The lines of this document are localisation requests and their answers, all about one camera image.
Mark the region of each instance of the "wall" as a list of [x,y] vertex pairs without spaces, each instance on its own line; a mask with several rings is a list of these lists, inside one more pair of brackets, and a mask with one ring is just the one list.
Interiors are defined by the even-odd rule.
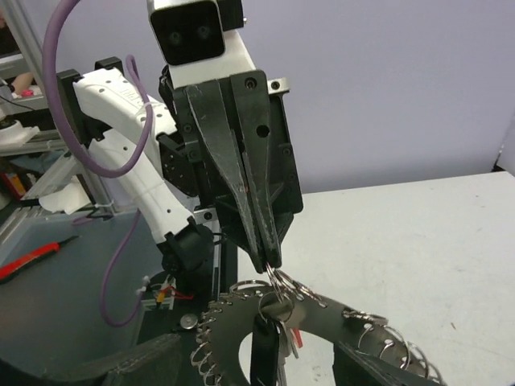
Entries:
[[[43,33],[57,0],[24,0]],[[287,76],[305,191],[488,172],[515,106],[511,0],[244,0],[256,65]],[[137,56],[155,92],[163,60],[143,0],[87,0],[60,67]]]

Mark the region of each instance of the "red utility knife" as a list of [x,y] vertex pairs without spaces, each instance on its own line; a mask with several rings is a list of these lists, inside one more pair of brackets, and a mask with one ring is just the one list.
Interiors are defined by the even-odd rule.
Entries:
[[24,257],[20,257],[18,260],[0,268],[0,285],[5,284],[8,281],[14,279],[24,269],[39,263],[40,261],[51,257],[60,251],[67,243],[75,240],[78,236],[72,236],[68,239],[61,241],[60,243],[50,243],[43,247],[37,248],[35,251],[28,253]]

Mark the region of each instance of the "purple cord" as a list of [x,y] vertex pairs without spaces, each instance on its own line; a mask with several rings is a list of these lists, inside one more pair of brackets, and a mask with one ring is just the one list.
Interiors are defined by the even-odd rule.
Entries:
[[57,46],[59,42],[60,32],[63,29],[64,22],[79,3],[80,0],[62,0],[56,7],[53,15],[48,23],[47,31],[45,33],[45,39],[43,42],[43,83],[45,87],[45,94],[48,101],[48,108],[50,109],[51,115],[56,123],[56,128],[59,130],[61,137],[63,138],[66,146],[70,149],[73,156],[77,158],[86,168],[90,169],[96,175],[105,177],[108,179],[115,179],[121,177],[129,172],[139,157],[142,155],[145,149],[146,140],[150,136],[150,130],[154,124],[154,113],[152,106],[150,105],[149,97],[147,96],[142,82],[138,76],[138,68],[136,67],[136,61],[132,55],[126,57],[127,71],[136,86],[143,103],[148,104],[145,107],[146,120],[145,126],[143,127],[142,136],[136,145],[136,150],[130,156],[127,163],[116,170],[105,169],[98,165],[88,154],[86,150],[77,140],[73,133],[72,127],[70,126],[66,114],[63,111],[61,98],[59,95],[59,89],[57,86],[57,73],[56,73],[56,57],[57,57]]
[[143,293],[138,295],[138,302],[136,303],[136,306],[134,310],[132,311],[132,314],[129,315],[129,317],[122,321],[122,322],[116,322],[111,319],[109,316],[109,313],[107,311],[107,304],[105,301],[106,295],[107,295],[107,283],[109,282],[109,278],[111,276],[111,273],[113,272],[113,267],[116,264],[118,258],[123,252],[124,247],[129,242],[130,237],[134,233],[134,229],[136,229],[136,225],[138,225],[138,220],[141,217],[141,212],[137,211],[136,215],[134,216],[134,221],[132,225],[130,226],[129,231],[123,238],[122,242],[118,245],[117,250],[114,252],[113,257],[111,257],[111,261],[109,262],[109,265],[107,266],[107,270],[104,273],[104,279],[102,280],[102,291],[101,291],[101,297],[100,297],[100,312],[102,315],[102,318],[105,320],[107,324],[109,324],[111,327],[124,327],[130,322],[133,321],[133,319],[136,317],[139,311],[139,307],[141,306],[141,300],[143,297]]

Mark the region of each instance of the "purple cable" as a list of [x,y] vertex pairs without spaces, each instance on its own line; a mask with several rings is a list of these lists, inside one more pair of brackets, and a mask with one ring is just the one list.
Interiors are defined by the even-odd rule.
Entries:
[[129,242],[130,237],[134,233],[134,229],[136,229],[136,225],[138,225],[138,220],[140,217],[141,217],[141,212],[137,211],[136,215],[134,216],[134,220],[133,220],[132,225],[130,226],[129,231],[123,238],[122,242],[118,245],[118,248],[114,252],[113,257],[111,257],[111,261],[109,262],[109,265],[107,266],[107,270],[105,271],[104,278],[102,280],[102,290],[101,290],[101,295],[100,295],[100,313],[102,315],[102,318],[105,320],[105,322],[107,324],[109,324],[111,327],[124,327],[127,324],[129,324],[130,322],[132,322],[133,319],[138,314],[139,307],[141,306],[143,293],[138,295],[138,302],[136,303],[136,306],[135,306],[134,310],[132,311],[132,314],[130,314],[126,320],[124,320],[122,322],[116,322],[116,321],[112,320],[111,317],[109,316],[109,313],[107,311],[107,304],[106,304],[106,300],[105,300],[105,298],[107,296],[107,283],[109,282],[109,278],[111,276],[111,273],[113,272],[113,267],[116,264],[120,255],[122,254],[123,249]]
[[101,177],[106,177],[108,179],[115,179],[127,174],[142,155],[143,150],[145,149],[146,140],[150,136],[150,130],[154,124],[154,114],[152,106],[150,106],[150,100],[145,92],[142,82],[139,79],[136,61],[132,55],[128,55],[126,57],[127,71],[129,72],[136,89],[141,95],[143,103],[148,104],[145,106],[145,126],[143,127],[142,136],[136,145],[136,150],[124,166],[116,170],[110,170],[98,165],[77,140],[72,127],[66,118],[66,114],[63,111],[57,86],[56,57],[59,36],[63,29],[64,22],[66,22],[66,19],[79,1],[80,0],[62,0],[56,7],[56,10],[50,18],[50,22],[48,23],[45,40],[43,42],[43,83],[45,94],[47,97],[48,108],[50,109],[51,115],[56,123],[56,128],[74,157],[96,175],[100,175]]

